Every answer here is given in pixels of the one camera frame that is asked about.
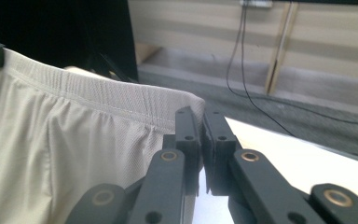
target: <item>screw hole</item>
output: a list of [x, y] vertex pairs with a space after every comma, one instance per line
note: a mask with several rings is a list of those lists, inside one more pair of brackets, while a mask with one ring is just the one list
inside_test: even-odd
[[293, 224], [306, 224], [307, 220], [299, 213], [291, 212], [287, 215]]
[[170, 151], [164, 152], [164, 153], [161, 154], [161, 158], [162, 158], [163, 160], [165, 160], [165, 161], [173, 161], [173, 160], [176, 160], [176, 157], [177, 157], [176, 153], [170, 152]]
[[145, 221], [148, 224], [156, 224], [162, 220], [162, 215], [158, 212], [149, 212], [145, 217]]
[[341, 206], [341, 207], [351, 207], [353, 206], [352, 199], [344, 194], [341, 191], [335, 190], [335, 189], [327, 189], [324, 191], [324, 197], [330, 202], [335, 205]]
[[242, 153], [241, 157], [246, 161], [258, 161], [258, 156], [252, 152]]
[[115, 198], [115, 194], [109, 189], [102, 189], [94, 194], [92, 203], [97, 206], [103, 206], [111, 203]]

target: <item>wooden panel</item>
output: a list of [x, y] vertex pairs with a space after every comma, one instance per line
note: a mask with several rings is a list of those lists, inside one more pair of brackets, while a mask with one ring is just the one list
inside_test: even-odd
[[[137, 42], [228, 57], [241, 18], [237, 1], [130, 0], [130, 11]], [[246, 60], [269, 63], [282, 11], [283, 3], [248, 9]]]
[[141, 64], [159, 49], [160, 47], [135, 43], [136, 64]]
[[358, 7], [301, 4], [282, 66], [358, 77]]

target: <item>metal bolt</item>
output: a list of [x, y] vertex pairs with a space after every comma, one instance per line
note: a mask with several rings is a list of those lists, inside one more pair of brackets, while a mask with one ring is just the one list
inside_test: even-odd
[[176, 153], [170, 151], [161, 154], [161, 158], [165, 161], [174, 161], [177, 157], [178, 155], [176, 155]]
[[115, 194], [112, 190], [102, 189], [94, 194], [92, 197], [92, 203], [97, 206], [103, 206], [111, 203], [115, 199]]
[[258, 161], [260, 158], [252, 153], [252, 152], [244, 152], [241, 154], [241, 157], [245, 160], [245, 161]]
[[324, 197], [335, 205], [341, 207], [353, 206], [353, 200], [346, 194], [336, 189], [327, 189], [324, 191]]

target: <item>floor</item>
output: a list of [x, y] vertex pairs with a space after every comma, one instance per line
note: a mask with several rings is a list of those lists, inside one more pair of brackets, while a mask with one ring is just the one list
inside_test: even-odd
[[[139, 78], [143, 84], [192, 92], [203, 98], [208, 107], [221, 111], [229, 118], [273, 132], [288, 134], [272, 119], [257, 110], [249, 99], [229, 91], [226, 83], [227, 64], [228, 59], [226, 58], [177, 49], [163, 49], [139, 66]], [[268, 65], [247, 62], [245, 71], [246, 86], [254, 103], [295, 137], [358, 155], [358, 125], [323, 118], [290, 105], [270, 101], [270, 99], [279, 97], [279, 100], [284, 103], [303, 106], [337, 119], [358, 122], [358, 95], [349, 99], [345, 95], [353, 95], [357, 91], [358, 80], [348, 80], [347, 78], [334, 80], [339, 76], [326, 77], [323, 74], [319, 78], [315, 78], [315, 82], [315, 79], [310, 79], [309, 71], [286, 68], [286, 71], [282, 70], [281, 72], [282, 78], [278, 82], [276, 97], [266, 97], [263, 91]], [[323, 85], [317, 85], [317, 88], [311, 91], [311, 84], [316, 85], [318, 81], [325, 84], [326, 80], [331, 80], [330, 82], [334, 83], [333, 90], [335, 91], [324, 90], [321, 87]], [[301, 88], [296, 81], [305, 87]], [[234, 61], [229, 84], [236, 93], [245, 95], [241, 82], [240, 62]]]

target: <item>black cover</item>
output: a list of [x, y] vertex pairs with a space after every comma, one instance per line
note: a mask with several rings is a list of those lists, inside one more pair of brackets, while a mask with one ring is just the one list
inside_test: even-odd
[[138, 79], [127, 0], [0, 0], [0, 43], [57, 67]]

